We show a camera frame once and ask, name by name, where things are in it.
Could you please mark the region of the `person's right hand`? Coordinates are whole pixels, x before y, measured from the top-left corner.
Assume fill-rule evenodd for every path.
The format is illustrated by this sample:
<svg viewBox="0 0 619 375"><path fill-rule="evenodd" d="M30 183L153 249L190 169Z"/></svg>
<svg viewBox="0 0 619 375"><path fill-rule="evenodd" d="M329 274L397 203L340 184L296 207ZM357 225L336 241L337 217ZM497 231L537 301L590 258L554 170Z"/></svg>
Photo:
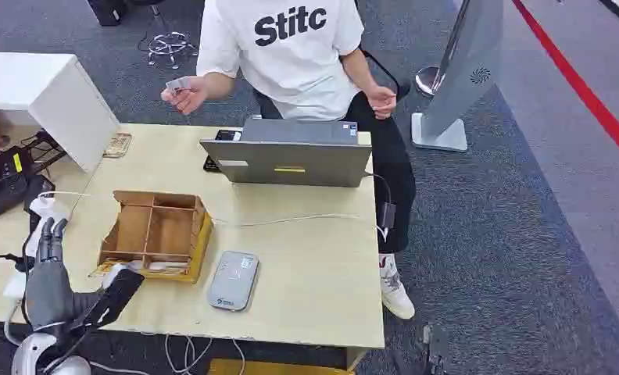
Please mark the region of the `person's right hand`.
<svg viewBox="0 0 619 375"><path fill-rule="evenodd" d="M209 97L209 89L203 77L185 76L167 82L160 96L180 113L188 115Z"/></svg>

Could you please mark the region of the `person's left hand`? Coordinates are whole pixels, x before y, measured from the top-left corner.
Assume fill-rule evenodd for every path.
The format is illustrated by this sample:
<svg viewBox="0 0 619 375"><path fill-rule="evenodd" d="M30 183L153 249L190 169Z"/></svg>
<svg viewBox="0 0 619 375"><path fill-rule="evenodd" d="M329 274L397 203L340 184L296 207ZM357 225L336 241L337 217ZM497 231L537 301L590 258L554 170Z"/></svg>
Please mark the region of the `person's left hand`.
<svg viewBox="0 0 619 375"><path fill-rule="evenodd" d="M374 85L364 93L377 120L386 120L391 117L397 104L396 94L391 89Z"/></svg>

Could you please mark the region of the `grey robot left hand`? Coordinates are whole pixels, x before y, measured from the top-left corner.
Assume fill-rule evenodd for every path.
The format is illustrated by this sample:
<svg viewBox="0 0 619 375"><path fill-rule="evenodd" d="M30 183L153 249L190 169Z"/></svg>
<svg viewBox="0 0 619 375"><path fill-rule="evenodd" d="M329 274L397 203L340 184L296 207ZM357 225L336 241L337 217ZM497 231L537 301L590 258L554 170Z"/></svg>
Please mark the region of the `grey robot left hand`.
<svg viewBox="0 0 619 375"><path fill-rule="evenodd" d="M68 220L48 218L41 227L33 269L24 298L35 331L61 327L72 331L100 328L115 322L142 285L145 277L131 267L112 266L101 286L92 292L75 292L63 262L63 235Z"/></svg>

